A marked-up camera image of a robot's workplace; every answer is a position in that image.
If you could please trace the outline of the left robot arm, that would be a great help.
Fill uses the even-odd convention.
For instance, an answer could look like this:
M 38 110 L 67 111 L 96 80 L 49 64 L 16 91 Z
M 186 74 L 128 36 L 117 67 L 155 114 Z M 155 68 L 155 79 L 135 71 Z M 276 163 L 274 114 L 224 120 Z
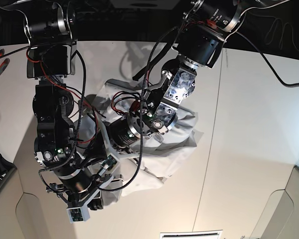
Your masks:
M 120 88 L 111 108 L 115 110 L 123 100 L 132 103 L 126 112 L 117 110 L 118 120 L 101 125 L 96 141 L 84 151 L 84 163 L 116 157 L 135 142 L 143 143 L 145 137 L 168 133 L 178 119 L 179 105 L 194 91 L 197 69 L 214 66 L 247 9 L 244 0 L 196 0 L 176 29 L 175 40 L 158 55 L 149 56 L 140 86 L 109 79 L 107 86 Z

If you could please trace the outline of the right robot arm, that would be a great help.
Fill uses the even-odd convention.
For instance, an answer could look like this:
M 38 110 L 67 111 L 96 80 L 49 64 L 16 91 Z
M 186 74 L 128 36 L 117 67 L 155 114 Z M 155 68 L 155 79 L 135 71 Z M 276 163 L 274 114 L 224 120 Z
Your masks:
M 36 79 L 32 101 L 37 120 L 34 156 L 39 177 L 51 172 L 57 183 L 46 184 L 67 206 L 74 221 L 90 210 L 101 210 L 121 196 L 123 178 L 117 173 L 119 153 L 109 127 L 86 98 L 67 87 L 75 73 L 76 16 L 70 0 L 26 0 L 16 8 L 24 14 L 27 77 Z

